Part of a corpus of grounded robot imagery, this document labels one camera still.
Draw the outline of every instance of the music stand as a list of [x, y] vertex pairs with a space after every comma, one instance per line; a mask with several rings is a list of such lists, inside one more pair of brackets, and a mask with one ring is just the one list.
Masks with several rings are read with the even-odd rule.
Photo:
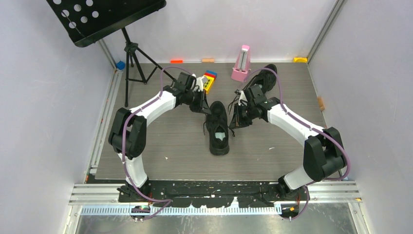
[[[86, 47], [121, 29], [126, 41], [126, 92], [125, 107], [128, 106], [129, 81], [146, 84], [157, 68], [162, 67], [131, 42], [125, 27], [166, 6], [165, 0], [46, 0], [59, 18], [70, 39], [78, 47]], [[151, 61], [155, 68], [145, 78], [136, 51]], [[142, 80], [129, 79], [129, 59], [135, 61]], [[176, 80], [164, 71], [172, 80]]]

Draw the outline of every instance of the blue object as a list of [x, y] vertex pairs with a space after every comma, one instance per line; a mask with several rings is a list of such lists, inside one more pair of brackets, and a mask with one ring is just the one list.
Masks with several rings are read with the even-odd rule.
[[119, 70], [123, 70], [123, 69], [125, 68], [125, 63], [122, 62], [122, 61], [119, 61], [119, 62], [116, 64], [116, 67], [117, 67], [117, 69], [119, 69]]
[[207, 73], [210, 73], [210, 74], [213, 74], [213, 75], [215, 75], [216, 77], [218, 76], [218, 74], [216, 74], [216, 73], [213, 72], [213, 71], [207, 70], [206, 72], [207, 72]]

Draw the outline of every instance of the shoe insole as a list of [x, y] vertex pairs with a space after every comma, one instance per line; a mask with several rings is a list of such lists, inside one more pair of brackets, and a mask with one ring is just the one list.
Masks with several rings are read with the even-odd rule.
[[225, 138], [225, 133], [215, 133], [215, 138], [224, 140]]

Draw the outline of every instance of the wooden floor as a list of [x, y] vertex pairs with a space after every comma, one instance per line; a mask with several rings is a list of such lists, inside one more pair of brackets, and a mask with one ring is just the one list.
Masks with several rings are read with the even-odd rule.
[[[264, 67], [264, 63], [253, 63], [252, 70]], [[207, 96], [208, 103], [219, 100], [227, 106], [235, 97], [234, 91], [241, 83], [230, 78], [233, 63], [185, 63], [180, 64], [197, 76], [205, 70], [218, 73], [218, 77]], [[305, 63], [276, 64], [284, 94], [284, 103], [308, 121], [324, 126], [318, 107], [316, 93]], [[147, 75], [152, 64], [143, 64]], [[177, 77], [179, 70], [169, 72]], [[159, 70], [148, 84], [130, 82], [129, 108], [138, 106], [155, 96], [160, 90]], [[139, 78], [136, 67], [130, 70], [131, 78]], [[125, 73], [117, 94], [114, 112], [123, 107], [125, 99]], [[164, 76], [164, 85], [171, 80]], [[277, 87], [267, 97], [279, 97]], [[232, 113], [227, 113], [228, 121]], [[205, 115], [193, 113], [187, 105], [166, 112], [149, 127], [147, 144], [143, 152], [145, 171], [150, 179], [185, 180], [277, 180], [302, 164], [303, 148], [280, 128], [255, 119], [254, 124], [235, 130], [230, 136], [230, 151], [225, 156], [214, 156], [209, 152], [208, 132], [203, 135]], [[96, 178], [124, 179], [122, 164], [107, 143], [104, 145]]]

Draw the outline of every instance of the black shoe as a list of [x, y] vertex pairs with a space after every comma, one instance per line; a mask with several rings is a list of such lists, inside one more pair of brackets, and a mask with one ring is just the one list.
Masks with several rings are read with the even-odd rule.
[[206, 129], [209, 132], [209, 151], [213, 155], [226, 155], [229, 152], [228, 145], [228, 118], [226, 116], [225, 106], [220, 101], [213, 102], [209, 109], [210, 115], [206, 115]]
[[[269, 64], [265, 66], [265, 68], [269, 68], [278, 74], [277, 67], [274, 64]], [[251, 82], [251, 86], [253, 86], [254, 84], [261, 85], [261, 90], [265, 94], [267, 91], [270, 91], [275, 86], [276, 82], [277, 78], [272, 72], [267, 70], [261, 70], [260, 73], [258, 73], [258, 75], [254, 76]]]

